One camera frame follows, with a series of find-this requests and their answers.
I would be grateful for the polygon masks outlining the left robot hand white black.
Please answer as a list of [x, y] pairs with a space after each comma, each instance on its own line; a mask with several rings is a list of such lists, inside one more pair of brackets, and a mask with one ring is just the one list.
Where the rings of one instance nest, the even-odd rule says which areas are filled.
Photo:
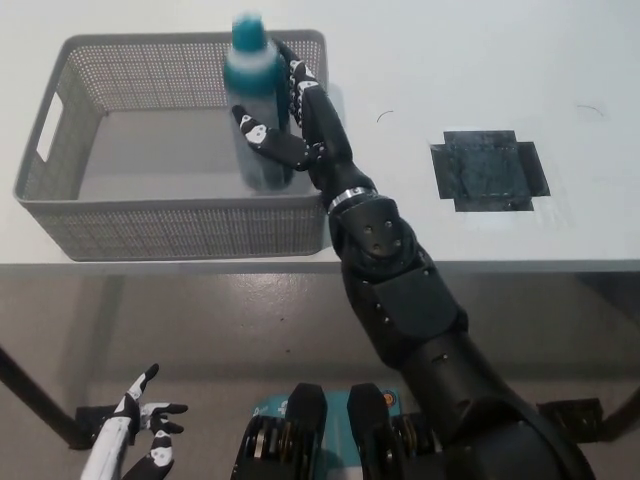
[[[106, 417], [81, 473], [83, 479], [162, 480], [167, 477], [174, 465], [172, 437], [184, 432], [184, 427], [172, 422], [170, 417], [187, 412], [188, 407], [170, 402], [140, 402], [148, 383], [158, 372], [157, 363], [145, 370]], [[127, 448], [145, 430], [153, 435], [148, 452], [123, 472]]]

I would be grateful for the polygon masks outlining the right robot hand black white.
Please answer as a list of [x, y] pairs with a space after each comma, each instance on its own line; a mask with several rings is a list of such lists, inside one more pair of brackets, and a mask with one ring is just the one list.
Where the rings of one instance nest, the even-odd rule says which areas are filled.
[[361, 195], [375, 195], [374, 182], [354, 163], [341, 120], [324, 87], [304, 61], [284, 42], [274, 41], [287, 63], [289, 113], [301, 135], [271, 128], [243, 106], [232, 115], [246, 144], [258, 155], [309, 174], [327, 211]]

